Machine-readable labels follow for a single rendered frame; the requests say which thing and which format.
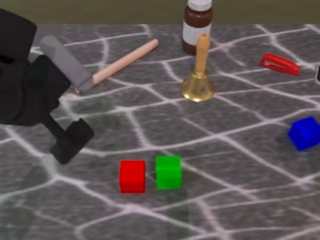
red clamp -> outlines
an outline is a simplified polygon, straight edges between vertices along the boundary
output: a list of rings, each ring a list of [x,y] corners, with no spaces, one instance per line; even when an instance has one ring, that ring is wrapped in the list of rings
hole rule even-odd
[[[280,73],[290,74],[294,76],[298,76],[300,73],[300,67],[297,64],[284,57],[272,53],[266,53],[261,59],[259,65],[261,67],[275,70]]]

white label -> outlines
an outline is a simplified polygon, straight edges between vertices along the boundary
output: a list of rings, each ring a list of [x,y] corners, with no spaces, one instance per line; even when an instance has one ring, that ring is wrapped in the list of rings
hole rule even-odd
[[[197,45],[199,35],[203,33],[210,34],[210,31],[211,23],[208,26],[197,28],[190,26],[183,21],[182,38],[187,44],[195,46]]]

marble table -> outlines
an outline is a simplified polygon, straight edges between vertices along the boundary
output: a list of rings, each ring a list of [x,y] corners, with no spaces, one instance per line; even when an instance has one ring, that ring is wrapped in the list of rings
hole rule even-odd
[[[53,115],[84,118],[94,139],[69,164],[49,154],[43,126],[0,128],[1,240],[320,240],[320,147],[297,152],[290,124],[320,119],[316,25],[214,25],[208,70],[215,97],[179,86],[194,63],[180,25],[41,25],[91,72],[152,38],[160,46]],[[266,52],[298,77],[259,67]],[[180,155],[183,188],[156,190],[155,156]],[[147,192],[121,194],[120,160],[147,163]]]

red object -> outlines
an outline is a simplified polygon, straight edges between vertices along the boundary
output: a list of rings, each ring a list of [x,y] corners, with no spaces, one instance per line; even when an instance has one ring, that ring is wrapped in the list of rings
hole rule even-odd
[[[297,64],[284,57],[272,53],[266,53],[261,59],[259,65],[261,67],[275,70],[280,73],[290,74],[294,76],[298,76],[300,73],[300,67]]]
[[[122,160],[119,171],[119,187],[123,194],[146,192],[146,164],[144,160]]]

blue cube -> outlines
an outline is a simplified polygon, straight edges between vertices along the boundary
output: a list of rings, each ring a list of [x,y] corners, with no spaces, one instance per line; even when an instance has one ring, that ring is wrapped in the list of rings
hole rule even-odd
[[[313,116],[295,121],[288,136],[298,151],[303,151],[320,143],[320,125]]]

